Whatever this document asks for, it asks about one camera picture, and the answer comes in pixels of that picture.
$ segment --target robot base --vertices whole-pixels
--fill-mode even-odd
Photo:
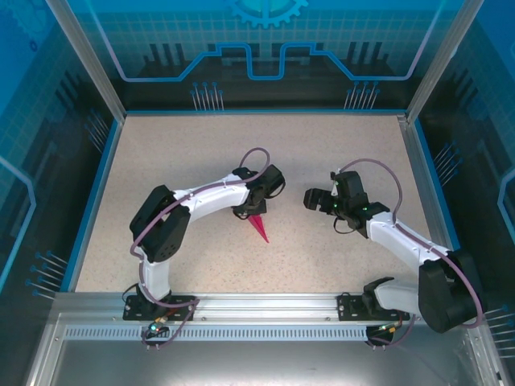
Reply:
[[[347,292],[336,297],[338,307],[338,319],[341,322],[349,321],[372,321],[384,320],[387,322],[396,322],[401,317],[402,320],[410,320],[410,314],[399,312],[397,310],[370,310],[363,301],[362,295],[351,295]]]
[[[140,293],[139,288],[137,292],[138,294],[127,297],[126,306],[123,310],[123,320],[153,321],[166,315],[170,322],[182,322],[189,312],[188,307],[171,309],[158,306],[149,302],[145,296]],[[195,296],[175,296],[169,293],[161,301],[169,304],[180,304],[195,299]]]

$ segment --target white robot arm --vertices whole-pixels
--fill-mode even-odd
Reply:
[[[134,239],[165,207],[185,196],[190,195],[190,198],[161,219],[137,247],[138,254],[143,255],[143,280],[138,285],[139,289],[142,285],[146,287],[146,291],[138,291],[141,296],[148,302],[153,302],[153,299],[166,302],[166,297],[171,293],[168,281],[170,258],[179,250],[186,228],[193,221],[226,207],[231,207],[234,214],[241,219],[266,213],[266,199],[272,198],[272,193],[285,181],[281,171],[270,165],[258,179],[245,183],[245,179],[256,173],[240,167],[223,179],[204,185],[207,187],[204,190],[196,187],[169,191],[161,185],[150,193],[130,223]]]
[[[332,191],[306,191],[304,206],[346,220],[351,229],[387,248],[418,277],[418,282],[412,283],[386,277],[366,285],[362,299],[370,315],[379,310],[419,314],[437,332],[477,316],[471,292],[446,263],[449,260],[456,265],[482,298],[479,275],[468,253],[452,252],[425,239],[398,221],[382,203],[370,203],[355,171],[331,173],[331,177]]]

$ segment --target enclosure wall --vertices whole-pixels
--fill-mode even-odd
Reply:
[[[44,2],[0,2],[0,56],[0,374],[15,385],[59,289],[113,117]]]
[[[125,107],[404,109],[461,0],[72,0]]]
[[[490,309],[515,306],[514,16],[511,1],[484,2],[419,122],[437,188],[461,247],[478,264]],[[513,344],[513,332],[502,336],[500,347]]]

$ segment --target gear graphic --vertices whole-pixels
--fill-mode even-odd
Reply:
[[[239,16],[242,23],[249,22],[252,27],[270,25],[280,27],[289,23],[291,16],[299,16],[300,9],[307,6],[307,0],[226,0],[233,10],[233,16]]]
[[[0,0],[2,10],[10,10],[20,28],[31,39],[47,28],[47,6],[44,0]]]

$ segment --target speckled tabletop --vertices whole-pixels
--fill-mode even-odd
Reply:
[[[138,259],[129,254],[129,223],[154,187],[184,189],[220,179],[255,146],[269,150],[287,181],[263,216],[270,243],[230,209],[197,220],[173,256],[173,291],[352,292],[384,276],[414,280],[407,266],[380,245],[356,232],[336,234],[331,217],[303,206],[306,189],[331,188],[332,170],[356,158],[376,158],[392,167],[402,183],[400,219],[428,237],[396,117],[128,116],[76,291],[119,292],[138,280]],[[256,154],[245,165],[259,170],[263,161]],[[371,200],[395,206],[397,189],[384,170],[373,164],[355,170]]]

